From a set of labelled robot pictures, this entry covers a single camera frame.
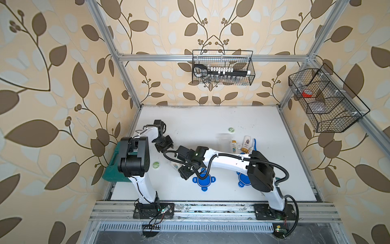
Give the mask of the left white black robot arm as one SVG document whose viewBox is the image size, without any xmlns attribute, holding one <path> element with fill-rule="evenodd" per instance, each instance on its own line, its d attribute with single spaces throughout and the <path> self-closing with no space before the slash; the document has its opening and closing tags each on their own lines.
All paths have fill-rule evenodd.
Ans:
<svg viewBox="0 0 390 244">
<path fill-rule="evenodd" d="M 166 125 L 161 120 L 146 125 L 143 131 L 134 137 L 123 137 L 119 142 L 118 171 L 128 178 L 137 190 L 134 219 L 173 218 L 173 203 L 161 203 L 157 191 L 153 188 L 148 171 L 151 160 L 149 144 L 153 143 L 159 153 L 173 147 L 169 136 L 164 136 Z"/>
</svg>

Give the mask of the blue lid of cup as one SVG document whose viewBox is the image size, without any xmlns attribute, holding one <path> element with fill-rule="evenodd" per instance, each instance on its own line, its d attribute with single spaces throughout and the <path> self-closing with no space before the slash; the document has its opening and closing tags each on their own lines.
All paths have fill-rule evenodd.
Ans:
<svg viewBox="0 0 390 244">
<path fill-rule="evenodd" d="M 216 177 L 208 175 L 205 179 L 199 177 L 193 177 L 192 182 L 198 185 L 203 192 L 206 192 L 208 188 L 216 182 Z"/>
<path fill-rule="evenodd" d="M 250 186 L 251 183 L 250 183 L 250 179 L 247 175 L 245 174 L 242 174 L 240 172 L 237 172 L 237 175 L 238 175 L 238 186 L 240 188 L 244 188 L 246 186 Z"/>
</svg>

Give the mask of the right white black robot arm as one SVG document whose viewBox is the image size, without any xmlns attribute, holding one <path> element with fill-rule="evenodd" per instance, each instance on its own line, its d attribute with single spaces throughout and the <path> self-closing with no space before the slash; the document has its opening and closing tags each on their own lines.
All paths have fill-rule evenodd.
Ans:
<svg viewBox="0 0 390 244">
<path fill-rule="evenodd" d="M 213 168 L 245 175 L 250 185 L 267 199 L 266 214 L 275 220 L 288 218 L 287 199 L 291 199 L 291 196 L 282 195 L 279 184 L 289 179 L 289 172 L 284 167 L 268 161 L 257 150 L 250 154 L 235 155 L 204 146 L 199 146 L 196 150 L 180 146 L 174 151 L 172 161 L 182 165 L 178 171 L 185 180 L 192 175 L 196 175 L 198 182 L 211 180 L 210 171 Z"/>
</svg>

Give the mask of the small toothpaste tube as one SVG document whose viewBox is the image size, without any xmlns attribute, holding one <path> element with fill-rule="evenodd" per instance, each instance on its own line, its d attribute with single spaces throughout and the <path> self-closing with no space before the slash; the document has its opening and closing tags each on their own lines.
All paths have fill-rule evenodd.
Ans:
<svg viewBox="0 0 390 244">
<path fill-rule="evenodd" d="M 235 140 L 232 140 L 232 153 L 235 154 L 237 152 L 237 142 Z"/>
</svg>

